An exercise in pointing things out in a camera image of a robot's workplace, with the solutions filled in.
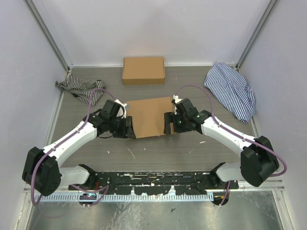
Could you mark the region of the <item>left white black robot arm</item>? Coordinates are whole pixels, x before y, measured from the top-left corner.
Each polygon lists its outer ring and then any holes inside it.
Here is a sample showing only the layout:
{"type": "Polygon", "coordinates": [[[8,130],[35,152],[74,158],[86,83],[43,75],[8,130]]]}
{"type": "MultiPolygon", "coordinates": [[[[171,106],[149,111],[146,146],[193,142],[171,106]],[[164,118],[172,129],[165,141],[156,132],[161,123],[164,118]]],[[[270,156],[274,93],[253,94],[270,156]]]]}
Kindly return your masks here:
{"type": "Polygon", "coordinates": [[[43,148],[29,150],[22,179],[43,196],[49,196],[58,187],[77,184],[85,190],[96,187],[96,173],[80,164],[63,168],[63,163],[87,142],[105,132],[113,138],[135,138],[132,117],[127,115],[126,103],[107,100],[103,108],[88,114],[71,132],[43,148]]]}

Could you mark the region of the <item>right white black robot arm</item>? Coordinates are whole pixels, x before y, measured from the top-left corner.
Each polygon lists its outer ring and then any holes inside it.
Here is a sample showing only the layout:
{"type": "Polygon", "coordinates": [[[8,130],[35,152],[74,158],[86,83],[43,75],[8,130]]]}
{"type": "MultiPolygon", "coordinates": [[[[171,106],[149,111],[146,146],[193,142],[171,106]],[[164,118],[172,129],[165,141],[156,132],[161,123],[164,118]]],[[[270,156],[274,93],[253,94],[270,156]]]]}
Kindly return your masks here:
{"type": "Polygon", "coordinates": [[[174,95],[171,102],[174,111],[164,115],[165,134],[197,131],[219,141],[239,156],[239,162],[222,162],[210,171],[209,179],[214,188],[222,189],[229,181],[235,180],[245,180],[259,187],[276,175],[280,165],[266,137],[245,135],[224,124],[212,113],[206,110],[199,112],[187,98],[180,99],[174,95]]]}

